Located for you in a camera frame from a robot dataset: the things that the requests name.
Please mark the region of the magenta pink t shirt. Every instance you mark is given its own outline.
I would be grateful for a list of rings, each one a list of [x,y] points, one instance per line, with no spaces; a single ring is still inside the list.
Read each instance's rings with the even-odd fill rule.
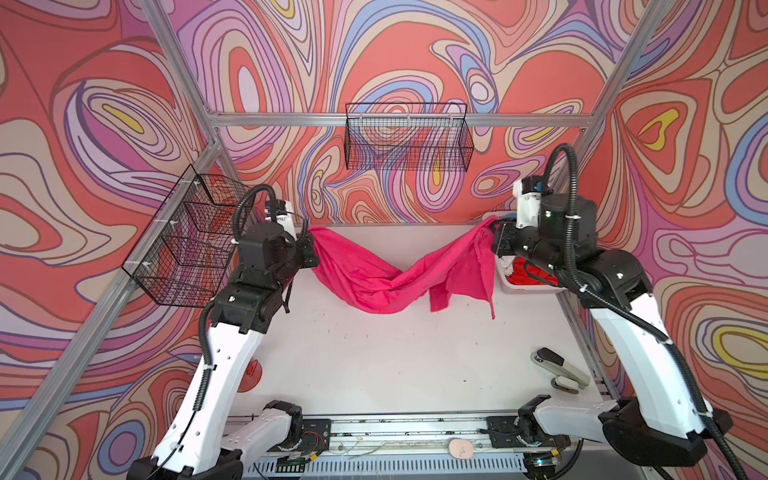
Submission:
[[[424,295],[430,311],[449,307],[454,295],[488,303],[495,314],[494,216],[416,261],[403,271],[373,252],[324,227],[312,227],[319,265],[313,273],[348,305],[369,314],[398,313]]]

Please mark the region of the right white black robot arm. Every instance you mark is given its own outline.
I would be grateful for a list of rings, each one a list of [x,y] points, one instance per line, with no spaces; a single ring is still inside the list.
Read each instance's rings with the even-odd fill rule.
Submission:
[[[657,472],[692,467],[712,440],[738,479],[745,471],[728,445],[730,414],[704,398],[692,369],[661,318],[640,261],[597,245],[597,206],[578,193],[573,147],[554,148],[541,175],[523,179],[513,219],[491,222],[492,250],[555,277],[612,342],[634,388],[630,398],[598,404],[539,395],[518,411],[524,442],[576,436],[606,443],[625,460]]]

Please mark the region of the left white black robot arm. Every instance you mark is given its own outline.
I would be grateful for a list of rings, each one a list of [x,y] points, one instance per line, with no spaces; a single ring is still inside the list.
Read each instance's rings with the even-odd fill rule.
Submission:
[[[307,227],[295,229],[290,208],[265,184],[245,193],[231,221],[234,277],[203,308],[201,359],[190,387],[153,453],[130,466],[130,479],[240,479],[247,463],[302,441],[302,409],[288,401],[269,402],[231,435],[224,430],[273,318],[290,310],[297,273],[319,264],[314,240]]]

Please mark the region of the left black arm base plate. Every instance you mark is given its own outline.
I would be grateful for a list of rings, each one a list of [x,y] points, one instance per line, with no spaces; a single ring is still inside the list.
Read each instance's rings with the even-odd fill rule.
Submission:
[[[270,453],[294,452],[302,454],[326,451],[330,442],[332,421],[329,418],[309,418],[302,421],[297,437],[269,449]]]

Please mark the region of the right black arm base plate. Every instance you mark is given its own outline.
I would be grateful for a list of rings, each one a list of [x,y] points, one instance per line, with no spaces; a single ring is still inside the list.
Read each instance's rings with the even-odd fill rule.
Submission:
[[[571,445],[567,435],[549,435],[535,420],[523,416],[490,416],[486,426],[477,430],[487,435],[493,448],[566,448]]]

